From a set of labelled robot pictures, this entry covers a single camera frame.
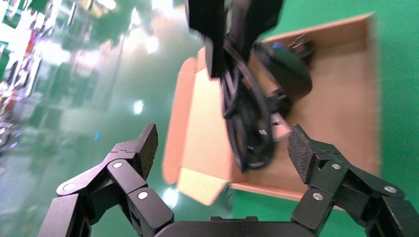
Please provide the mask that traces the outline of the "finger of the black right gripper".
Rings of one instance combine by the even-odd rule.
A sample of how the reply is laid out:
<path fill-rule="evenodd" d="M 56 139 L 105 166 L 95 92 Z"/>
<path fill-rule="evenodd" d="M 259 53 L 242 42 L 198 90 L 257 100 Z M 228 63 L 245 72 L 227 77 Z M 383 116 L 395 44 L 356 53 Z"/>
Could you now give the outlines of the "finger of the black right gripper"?
<path fill-rule="evenodd" d="M 282 0 L 232 2 L 229 43 L 245 61 L 248 61 L 252 44 L 259 35 L 277 25 L 282 6 Z"/>
<path fill-rule="evenodd" d="M 224 0 L 186 0 L 188 26 L 201 34 L 205 44 L 208 74 L 219 78 L 223 73 L 226 15 Z"/>

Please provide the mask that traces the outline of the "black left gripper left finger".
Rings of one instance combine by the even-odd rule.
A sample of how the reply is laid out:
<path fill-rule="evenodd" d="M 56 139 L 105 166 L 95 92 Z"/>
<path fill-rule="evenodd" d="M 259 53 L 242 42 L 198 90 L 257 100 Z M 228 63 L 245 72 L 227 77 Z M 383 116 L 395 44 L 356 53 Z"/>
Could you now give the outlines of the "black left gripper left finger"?
<path fill-rule="evenodd" d="M 149 123 L 138 138 L 117 143 L 101 163 L 63 182 L 38 236 L 88 237 L 104 213 L 118 206 L 139 236 L 154 237 L 174 220 L 146 181 L 157 147 L 157 128 Z"/>

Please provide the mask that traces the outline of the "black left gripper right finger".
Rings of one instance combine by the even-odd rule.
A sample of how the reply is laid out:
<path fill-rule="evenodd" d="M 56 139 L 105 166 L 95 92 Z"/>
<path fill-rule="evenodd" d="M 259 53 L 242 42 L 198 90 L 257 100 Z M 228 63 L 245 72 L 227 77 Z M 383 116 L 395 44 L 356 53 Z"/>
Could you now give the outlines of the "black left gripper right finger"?
<path fill-rule="evenodd" d="M 352 165 L 332 144 L 311 139 L 292 127 L 289 157 L 308 189 L 291 220 L 319 236 L 331 210 L 343 209 L 368 237 L 416 237 L 419 214 L 404 192 Z"/>

